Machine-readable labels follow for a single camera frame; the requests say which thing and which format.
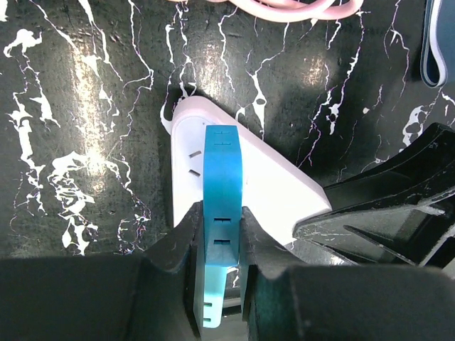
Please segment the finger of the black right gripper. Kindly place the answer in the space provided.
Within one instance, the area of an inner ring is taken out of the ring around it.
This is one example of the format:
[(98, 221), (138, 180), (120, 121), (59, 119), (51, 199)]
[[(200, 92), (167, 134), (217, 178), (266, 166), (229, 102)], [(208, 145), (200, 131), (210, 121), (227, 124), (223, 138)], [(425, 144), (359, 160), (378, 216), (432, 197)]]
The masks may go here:
[(431, 124), (402, 152), (324, 188), (332, 210), (295, 238), (357, 263), (454, 266), (454, 130)]

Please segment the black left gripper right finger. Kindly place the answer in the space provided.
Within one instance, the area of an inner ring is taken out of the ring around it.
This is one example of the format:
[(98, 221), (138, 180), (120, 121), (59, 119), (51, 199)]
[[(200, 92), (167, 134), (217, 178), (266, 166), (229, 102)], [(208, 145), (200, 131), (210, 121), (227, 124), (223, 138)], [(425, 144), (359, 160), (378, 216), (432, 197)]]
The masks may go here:
[(435, 268), (314, 266), (240, 222), (242, 318), (250, 340), (453, 340), (454, 281)]

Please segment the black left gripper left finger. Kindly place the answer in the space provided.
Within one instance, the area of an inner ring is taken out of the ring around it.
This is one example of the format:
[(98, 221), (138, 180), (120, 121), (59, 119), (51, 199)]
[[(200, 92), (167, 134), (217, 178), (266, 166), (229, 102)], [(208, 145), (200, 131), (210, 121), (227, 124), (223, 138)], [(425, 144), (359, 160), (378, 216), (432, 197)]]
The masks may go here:
[(1, 261), (2, 340), (199, 340), (203, 206), (144, 252)]

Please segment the white triangular power strip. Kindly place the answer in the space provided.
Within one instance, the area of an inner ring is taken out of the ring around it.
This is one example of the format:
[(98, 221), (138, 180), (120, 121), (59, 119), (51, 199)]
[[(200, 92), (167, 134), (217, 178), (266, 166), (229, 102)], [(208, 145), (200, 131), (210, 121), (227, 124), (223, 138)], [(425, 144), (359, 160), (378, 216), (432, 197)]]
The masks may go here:
[(294, 241), (293, 230), (298, 222), (331, 211), (316, 181), (209, 99), (192, 96), (176, 105), (168, 128), (175, 225), (193, 203), (203, 199), (205, 130), (214, 125), (237, 127), (242, 152), (242, 205), (281, 245)]

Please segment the light blue plug adapter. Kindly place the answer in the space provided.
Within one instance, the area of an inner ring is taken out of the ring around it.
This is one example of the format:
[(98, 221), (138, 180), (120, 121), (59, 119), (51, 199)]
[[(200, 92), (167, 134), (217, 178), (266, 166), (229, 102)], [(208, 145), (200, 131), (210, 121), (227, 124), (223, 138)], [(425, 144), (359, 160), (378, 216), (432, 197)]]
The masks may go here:
[(235, 266), (242, 218), (242, 152), (236, 126), (209, 125), (203, 153), (205, 263)]

